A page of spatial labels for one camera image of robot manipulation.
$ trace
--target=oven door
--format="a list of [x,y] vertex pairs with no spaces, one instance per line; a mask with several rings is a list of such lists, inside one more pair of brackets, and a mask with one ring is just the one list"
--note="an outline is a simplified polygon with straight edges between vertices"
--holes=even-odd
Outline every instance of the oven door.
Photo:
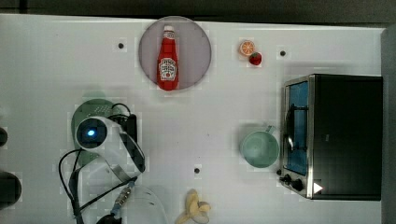
[[287,87],[283,143],[283,166],[296,174],[307,174],[308,82]]
[[315,77],[289,81],[282,104],[282,185],[305,198],[312,198],[312,122]]

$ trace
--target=red ketchup bottle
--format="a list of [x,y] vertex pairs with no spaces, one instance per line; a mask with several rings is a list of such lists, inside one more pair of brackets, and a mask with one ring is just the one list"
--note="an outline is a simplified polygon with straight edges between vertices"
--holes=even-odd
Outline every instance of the red ketchup bottle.
[[178,66],[173,26],[163,28],[163,43],[158,55],[157,84],[165,91],[172,91],[178,84]]

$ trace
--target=white table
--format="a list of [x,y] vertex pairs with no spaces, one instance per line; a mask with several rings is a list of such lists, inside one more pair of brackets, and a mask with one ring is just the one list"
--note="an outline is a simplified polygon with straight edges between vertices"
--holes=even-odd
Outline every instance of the white table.
[[[75,223],[57,164],[73,149],[74,110],[98,97],[125,103],[138,116],[148,157],[138,184],[156,192],[170,223],[191,188],[212,205],[210,223],[381,222],[380,202],[306,200],[280,186],[278,161],[253,169],[238,145],[254,129],[279,127],[287,80],[312,73],[380,76],[382,29],[199,22],[212,44],[212,64],[194,88],[164,92],[144,76],[137,58],[152,22],[0,15],[0,125],[9,135],[0,169],[22,182],[20,201],[0,211],[1,223]],[[238,56],[244,38],[254,38],[262,67]],[[117,49],[119,41],[126,49]],[[63,169],[71,170],[73,161]]]

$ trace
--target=green base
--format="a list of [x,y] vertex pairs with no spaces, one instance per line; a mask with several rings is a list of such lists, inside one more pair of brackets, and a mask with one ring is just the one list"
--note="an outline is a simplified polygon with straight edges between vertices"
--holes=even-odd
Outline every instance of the green base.
[[[103,99],[93,99],[90,101],[85,102],[84,104],[80,105],[76,112],[73,115],[72,123],[71,123],[71,130],[75,148],[80,148],[75,139],[75,130],[78,125],[87,118],[98,116],[98,117],[105,117],[107,118],[113,114],[120,114],[122,113],[121,110],[117,107],[111,109],[111,106],[114,104],[108,100]],[[80,166],[84,166],[89,162],[95,160],[98,157],[96,153],[91,152],[81,152],[78,159],[78,164]]]

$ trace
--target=round plate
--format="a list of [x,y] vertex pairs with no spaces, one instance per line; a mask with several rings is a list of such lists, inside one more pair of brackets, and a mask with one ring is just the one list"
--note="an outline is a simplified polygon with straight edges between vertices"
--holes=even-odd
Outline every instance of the round plate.
[[164,17],[150,25],[139,44],[139,62],[146,76],[157,83],[157,59],[163,41],[163,27],[175,28],[178,58],[178,89],[186,89],[205,75],[212,49],[205,31],[184,17]]

